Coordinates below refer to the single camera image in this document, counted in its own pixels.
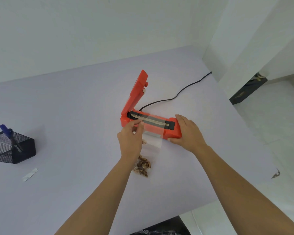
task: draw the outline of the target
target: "blue pen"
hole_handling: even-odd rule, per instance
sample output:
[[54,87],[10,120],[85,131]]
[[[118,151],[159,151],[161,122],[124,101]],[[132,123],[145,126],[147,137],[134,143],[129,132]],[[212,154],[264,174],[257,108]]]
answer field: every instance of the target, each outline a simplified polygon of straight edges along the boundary
[[15,146],[19,152],[23,151],[23,149],[19,145],[19,143],[13,138],[13,130],[12,129],[8,129],[4,124],[0,125],[0,129],[11,140],[12,146]]

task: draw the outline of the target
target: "white paper strip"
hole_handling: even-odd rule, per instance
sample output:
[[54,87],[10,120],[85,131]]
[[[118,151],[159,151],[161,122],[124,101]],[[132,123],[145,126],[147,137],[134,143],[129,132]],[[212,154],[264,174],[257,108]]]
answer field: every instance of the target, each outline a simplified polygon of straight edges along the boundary
[[36,172],[38,172],[38,169],[35,168],[34,170],[32,170],[30,173],[28,173],[25,177],[23,177],[23,181],[27,181],[29,178],[32,177],[32,175],[34,175]]

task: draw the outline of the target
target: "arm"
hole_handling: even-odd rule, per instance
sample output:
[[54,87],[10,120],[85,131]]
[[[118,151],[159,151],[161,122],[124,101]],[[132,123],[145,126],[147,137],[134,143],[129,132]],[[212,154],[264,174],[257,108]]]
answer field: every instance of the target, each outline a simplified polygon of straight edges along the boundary
[[[139,125],[136,134],[133,134],[135,124]],[[142,149],[143,130],[144,123],[141,120],[134,120],[118,133],[121,159],[55,235],[109,233],[129,175]]]
[[196,156],[238,235],[294,234],[294,222],[224,162],[206,144],[194,122],[181,115],[176,118],[182,138],[168,140]]

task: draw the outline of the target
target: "orange impulse sealer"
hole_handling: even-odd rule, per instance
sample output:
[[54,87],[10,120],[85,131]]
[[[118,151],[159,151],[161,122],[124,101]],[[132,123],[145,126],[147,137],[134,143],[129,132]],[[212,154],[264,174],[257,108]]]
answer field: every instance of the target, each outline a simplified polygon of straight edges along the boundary
[[158,134],[164,139],[181,138],[181,129],[176,118],[167,119],[134,109],[137,102],[144,95],[145,87],[148,86],[148,82],[146,82],[147,77],[147,73],[142,70],[133,86],[129,99],[121,112],[122,127],[132,120],[142,119],[145,123],[146,131]]

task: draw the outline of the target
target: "hand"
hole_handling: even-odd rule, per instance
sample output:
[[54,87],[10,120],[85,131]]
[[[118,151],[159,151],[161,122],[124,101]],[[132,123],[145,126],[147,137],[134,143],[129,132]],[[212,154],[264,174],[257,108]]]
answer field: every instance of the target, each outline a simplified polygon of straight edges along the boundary
[[142,136],[144,131],[144,122],[142,120],[130,121],[120,133],[117,134],[121,149],[121,158],[130,159],[136,162],[140,151],[142,150]]
[[179,122],[182,137],[181,138],[168,138],[168,141],[180,145],[191,153],[196,153],[201,147],[207,146],[202,133],[197,125],[188,120],[182,115],[176,114],[175,117]]

